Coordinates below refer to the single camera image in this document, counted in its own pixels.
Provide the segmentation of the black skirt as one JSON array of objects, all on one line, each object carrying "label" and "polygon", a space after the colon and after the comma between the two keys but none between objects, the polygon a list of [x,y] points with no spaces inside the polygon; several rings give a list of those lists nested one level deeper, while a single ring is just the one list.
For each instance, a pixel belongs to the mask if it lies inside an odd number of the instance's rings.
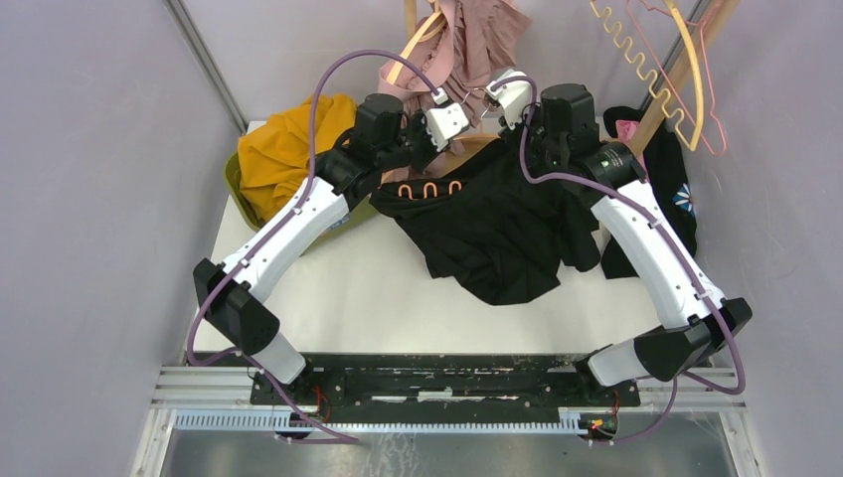
[{"label": "black skirt", "polygon": [[422,253],[432,278],[453,278],[494,306],[528,303],[560,284],[562,266],[590,271],[600,262],[596,219],[557,183],[533,185],[497,139],[448,174],[451,196],[408,200],[388,183],[371,196]]}]

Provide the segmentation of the yellow skirt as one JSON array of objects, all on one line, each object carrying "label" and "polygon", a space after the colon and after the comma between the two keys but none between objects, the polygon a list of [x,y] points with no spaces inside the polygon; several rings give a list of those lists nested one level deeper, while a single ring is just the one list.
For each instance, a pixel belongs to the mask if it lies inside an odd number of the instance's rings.
[{"label": "yellow skirt", "polygon": [[[240,192],[262,223],[289,202],[309,171],[309,116],[312,99],[273,114],[243,136],[238,145]],[[346,94],[321,95],[315,116],[315,152],[335,144],[354,125],[357,104]]]}]

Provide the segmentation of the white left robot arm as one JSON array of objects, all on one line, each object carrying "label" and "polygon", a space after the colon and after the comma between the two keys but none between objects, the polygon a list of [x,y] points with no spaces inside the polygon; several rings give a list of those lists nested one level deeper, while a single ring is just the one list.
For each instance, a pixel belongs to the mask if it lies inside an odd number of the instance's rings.
[{"label": "white left robot arm", "polygon": [[316,155],[314,177],[303,181],[273,219],[222,262],[203,259],[196,265],[199,318],[272,374],[274,389],[285,401],[306,401],[313,380],[304,371],[305,358],[284,337],[265,300],[320,236],[380,186],[385,172],[425,168],[463,125],[456,104],[406,117],[396,97],[367,96],[352,127]]}]

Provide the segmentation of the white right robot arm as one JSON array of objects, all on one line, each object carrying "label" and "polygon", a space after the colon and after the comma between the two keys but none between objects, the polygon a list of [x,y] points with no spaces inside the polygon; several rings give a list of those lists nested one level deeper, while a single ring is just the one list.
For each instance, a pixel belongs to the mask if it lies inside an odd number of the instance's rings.
[{"label": "white right robot arm", "polygon": [[596,350],[575,364],[574,390],[599,405],[622,382],[682,375],[721,393],[740,394],[746,375],[735,336],[753,316],[699,267],[664,216],[643,167],[624,143],[603,141],[586,87],[539,91],[515,74],[486,88],[502,125],[521,133],[519,162],[531,184],[559,181],[607,229],[642,280],[658,327]]}]

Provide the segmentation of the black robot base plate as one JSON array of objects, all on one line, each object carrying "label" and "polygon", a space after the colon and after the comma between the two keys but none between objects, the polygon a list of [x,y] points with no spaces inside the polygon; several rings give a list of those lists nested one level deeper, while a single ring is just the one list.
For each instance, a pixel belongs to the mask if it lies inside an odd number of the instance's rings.
[{"label": "black robot base plate", "polygon": [[603,388],[583,377],[580,354],[307,353],[299,377],[276,391],[268,378],[233,355],[208,366],[245,372],[248,402],[287,398],[325,424],[539,424],[561,412],[619,413],[642,408],[642,380]]}]

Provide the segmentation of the cream hanger of yellow skirt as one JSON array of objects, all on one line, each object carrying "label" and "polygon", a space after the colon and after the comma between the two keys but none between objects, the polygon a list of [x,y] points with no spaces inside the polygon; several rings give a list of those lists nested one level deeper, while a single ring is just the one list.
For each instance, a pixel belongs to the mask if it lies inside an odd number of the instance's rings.
[{"label": "cream hanger of yellow skirt", "polygon": [[695,151],[703,139],[703,128],[706,117],[706,104],[703,81],[703,68],[699,60],[698,48],[689,29],[689,23],[684,19],[676,1],[663,1],[664,9],[658,11],[671,18],[677,29],[681,45],[684,49],[684,60],[687,66],[680,69],[688,75],[692,82],[694,93],[694,109],[690,111],[680,96],[678,83],[663,69],[644,70],[648,56],[635,51],[635,40],[624,35],[624,26],[620,21],[612,19],[612,8],[597,7],[595,1],[589,1],[593,15],[600,21],[602,29],[611,37],[613,45],[621,51],[623,60],[634,68],[638,79],[646,85],[651,104],[663,113],[665,119],[674,121],[675,133],[680,142],[690,151]]}]

